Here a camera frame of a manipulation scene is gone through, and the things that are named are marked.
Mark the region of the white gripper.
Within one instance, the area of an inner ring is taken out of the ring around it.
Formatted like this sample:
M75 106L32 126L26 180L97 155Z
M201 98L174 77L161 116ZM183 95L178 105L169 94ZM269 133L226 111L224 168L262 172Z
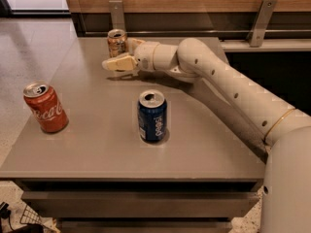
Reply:
M132 71L138 67L139 70L152 72L154 67L154 53L159 42L144 42L136 38L128 38L128 52L102 62L102 67L108 71Z

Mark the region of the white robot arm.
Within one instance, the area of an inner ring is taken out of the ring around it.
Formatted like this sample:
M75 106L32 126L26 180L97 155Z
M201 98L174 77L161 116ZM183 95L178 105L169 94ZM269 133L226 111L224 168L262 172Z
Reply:
M220 60L203 42L177 46L132 39L131 51L102 62L111 71L162 71L188 83L207 80L270 146L261 233L311 233L311 117Z

